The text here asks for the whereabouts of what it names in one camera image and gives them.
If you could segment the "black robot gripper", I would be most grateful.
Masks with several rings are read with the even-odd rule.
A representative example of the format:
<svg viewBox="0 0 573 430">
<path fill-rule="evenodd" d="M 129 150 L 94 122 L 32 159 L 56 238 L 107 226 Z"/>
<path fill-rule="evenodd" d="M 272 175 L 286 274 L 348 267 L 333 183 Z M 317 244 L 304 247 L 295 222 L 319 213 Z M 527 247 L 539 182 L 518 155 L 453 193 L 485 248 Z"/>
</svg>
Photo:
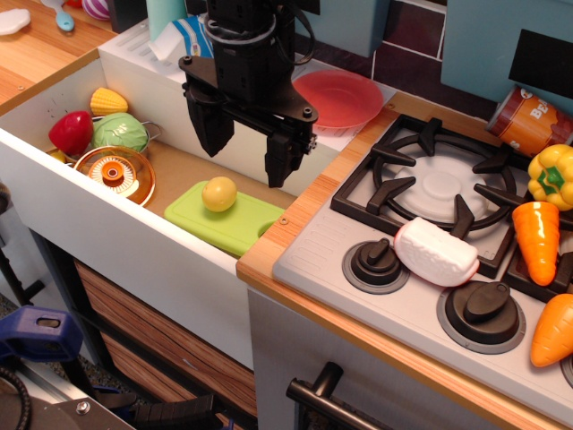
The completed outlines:
<svg viewBox="0 0 573 430">
<path fill-rule="evenodd" d="M 179 61 L 201 147 L 215 157 L 234 135 L 234 121 L 270 134 L 264 157 L 270 188 L 281 188 L 313 150 L 313 138 L 300 141 L 292 135 L 311 134 L 317 119 L 294 89 L 292 73 L 314 51 L 310 44 L 302 58 L 295 58 L 295 25 L 311 32 L 304 13 L 318 8 L 316 1 L 208 1 L 205 29 L 214 57 Z"/>
</svg>

